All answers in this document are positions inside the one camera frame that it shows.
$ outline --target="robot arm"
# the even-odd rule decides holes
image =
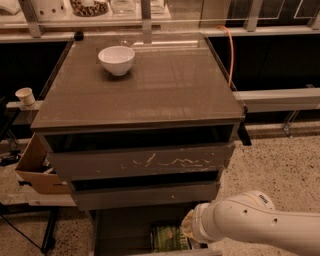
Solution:
[[[258,191],[199,204],[183,220],[182,230],[201,243],[227,237],[298,255],[320,255],[320,214],[277,211],[271,199]]]

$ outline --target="drawer front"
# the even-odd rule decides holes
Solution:
[[[234,143],[228,142],[192,147],[49,153],[48,158],[60,177],[85,180],[223,170],[234,148]]]
[[[133,206],[177,204],[210,201],[216,198],[219,182],[204,184],[176,184],[128,189],[74,191],[72,197],[79,210],[112,209]]]

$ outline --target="drawer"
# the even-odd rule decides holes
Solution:
[[[233,142],[49,153],[57,174],[67,180],[148,176],[223,170],[229,164]]]
[[[151,227],[159,223],[180,226],[185,215],[194,206],[189,203],[99,210],[96,212],[92,255],[222,255],[220,251],[200,247],[195,250],[151,254]]]
[[[72,197],[80,210],[210,201],[216,198],[219,172],[74,181]]]

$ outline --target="cardboard box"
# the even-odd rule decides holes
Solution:
[[[23,183],[32,186],[39,194],[71,194],[68,185],[58,175],[43,173],[46,156],[47,150],[34,134],[15,169],[16,173]]]

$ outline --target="black cable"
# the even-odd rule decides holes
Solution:
[[[40,246],[38,246],[35,242],[33,242],[29,237],[27,237],[25,234],[23,234],[19,229],[17,229],[15,226],[13,226],[12,224],[11,224],[11,222],[7,219],[7,218],[5,218],[2,214],[0,214],[0,216],[1,216],[1,218],[5,221],[5,222],[7,222],[7,224],[9,225],[9,226],[11,226],[15,231],[17,231],[20,235],[22,235],[24,238],[26,238],[30,243],[32,243],[35,247],[37,247],[39,250],[41,250],[41,248],[40,248]]]

